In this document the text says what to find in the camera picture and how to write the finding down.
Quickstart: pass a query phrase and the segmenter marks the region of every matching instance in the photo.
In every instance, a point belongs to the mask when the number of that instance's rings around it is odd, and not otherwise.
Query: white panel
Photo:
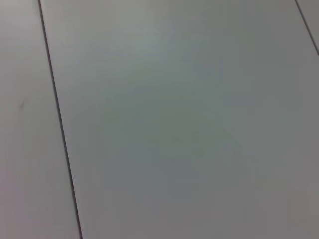
[[[85,239],[319,237],[319,58],[294,1],[42,4]]]
[[[36,0],[0,0],[0,238],[79,238]]]
[[[319,0],[298,0],[319,54]]]

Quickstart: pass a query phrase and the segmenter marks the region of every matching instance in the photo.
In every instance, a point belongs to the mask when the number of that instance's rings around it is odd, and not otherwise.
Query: flat surface
[[[319,237],[294,1],[42,2],[85,239]]]
[[[36,0],[0,0],[0,238],[79,239]]]
[[[319,46],[319,0],[298,0],[298,2],[316,45]]]

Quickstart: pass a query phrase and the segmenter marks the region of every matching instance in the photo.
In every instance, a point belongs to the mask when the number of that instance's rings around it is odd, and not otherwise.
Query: white surface
[[[79,238],[36,0],[0,0],[0,238]]]
[[[42,2],[85,239],[319,237],[294,1]]]
[[[319,46],[319,0],[298,0],[310,31]]]

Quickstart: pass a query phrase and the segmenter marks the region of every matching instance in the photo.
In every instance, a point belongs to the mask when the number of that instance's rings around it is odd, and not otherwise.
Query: panel seam
[[[315,49],[316,49],[316,51],[317,51],[317,54],[319,55],[318,46],[317,46],[317,44],[316,44],[316,41],[315,41],[315,39],[314,39],[313,34],[312,34],[311,31],[310,31],[310,27],[309,27],[309,25],[308,25],[308,23],[307,23],[307,20],[306,20],[306,18],[305,18],[305,15],[304,15],[304,13],[303,13],[301,7],[300,7],[300,4],[299,4],[298,0],[295,0],[295,2],[296,2],[296,4],[297,4],[298,10],[299,10],[299,12],[300,12],[300,14],[301,14],[301,17],[303,18],[303,21],[304,21],[304,23],[305,23],[305,26],[306,26],[306,28],[307,28],[307,31],[308,31],[309,36],[310,36],[310,38],[311,38],[311,41],[313,42],[314,47],[315,47]]]
[[[61,129],[63,146],[64,146],[64,153],[65,153],[66,163],[67,163],[67,168],[68,168],[68,173],[69,173],[70,186],[71,186],[71,191],[72,191],[72,199],[73,199],[73,205],[74,205],[74,210],[75,210],[75,215],[76,215],[78,232],[79,232],[80,239],[83,239],[81,223],[80,223],[80,218],[79,218],[79,211],[78,211],[76,197],[75,197],[75,192],[74,192],[74,184],[73,184],[72,172],[71,172],[71,167],[70,167],[69,154],[68,154],[68,150],[67,150],[67,146],[66,146],[64,128],[63,128],[61,111],[60,111],[60,105],[59,105],[58,95],[57,95],[57,91],[56,91],[56,85],[55,85],[55,80],[54,80],[54,74],[53,74],[52,62],[51,62],[51,57],[50,57],[49,45],[48,45],[48,40],[47,40],[47,35],[46,35],[46,30],[45,30],[45,25],[44,25],[42,5],[41,5],[41,0],[37,0],[37,1],[38,1],[39,11],[40,11],[41,25],[42,25],[42,31],[43,31],[43,37],[44,37],[44,42],[45,42],[47,59],[48,59],[49,68],[50,68],[50,75],[51,75],[51,79],[52,79],[52,86],[53,86],[53,91],[54,91],[56,108],[57,108],[58,117],[59,117],[60,129]]]

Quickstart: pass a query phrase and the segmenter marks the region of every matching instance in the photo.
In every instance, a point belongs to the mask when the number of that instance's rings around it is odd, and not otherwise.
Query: dark line
[[[65,134],[64,134],[64,129],[63,129],[60,105],[59,105],[58,95],[57,95],[57,92],[56,92],[55,80],[54,80],[53,69],[52,69],[52,62],[51,62],[51,57],[50,57],[49,45],[48,45],[48,40],[47,40],[47,36],[46,36],[46,31],[45,31],[43,12],[42,12],[42,6],[41,6],[41,1],[40,0],[38,0],[38,4],[39,4],[39,10],[40,10],[42,31],[43,31],[44,41],[45,41],[46,54],[47,54],[47,57],[48,57],[48,62],[49,62],[49,67],[50,67],[50,74],[51,74],[51,78],[52,78],[55,102],[56,102],[56,107],[57,107],[57,111],[58,111],[58,115],[59,115],[60,128],[61,128],[62,140],[63,140],[63,146],[64,146],[64,153],[65,153],[66,163],[67,163],[68,172],[69,172],[71,191],[72,191],[72,198],[73,198],[74,210],[75,210],[75,214],[76,214],[76,221],[77,221],[77,224],[78,224],[78,230],[79,230],[80,239],[83,239],[82,230],[81,230],[81,224],[80,224],[80,218],[79,218],[79,212],[78,212],[78,206],[77,206],[77,203],[76,203],[75,192],[74,192],[74,185],[73,185],[72,172],[71,172],[71,167],[70,167],[69,154],[68,154],[68,150],[67,150],[67,147],[66,147],[66,141],[65,141]]]
[[[304,23],[305,23],[306,28],[307,28],[307,30],[308,30],[309,36],[310,36],[310,38],[311,38],[311,41],[313,41],[313,44],[314,44],[315,49],[316,49],[316,51],[317,51],[317,54],[319,55],[319,48],[317,47],[317,44],[316,44],[315,39],[314,39],[314,36],[312,35],[312,33],[311,33],[311,31],[310,31],[310,27],[309,27],[309,25],[308,25],[308,23],[307,23],[307,20],[306,20],[306,18],[305,18],[305,15],[303,14],[303,11],[301,10],[301,7],[300,7],[300,5],[299,5],[298,0],[295,0],[295,2],[296,2],[296,4],[297,4],[297,7],[298,7],[299,12],[300,12],[300,14],[301,14],[301,17],[302,17],[303,20],[304,20]]]

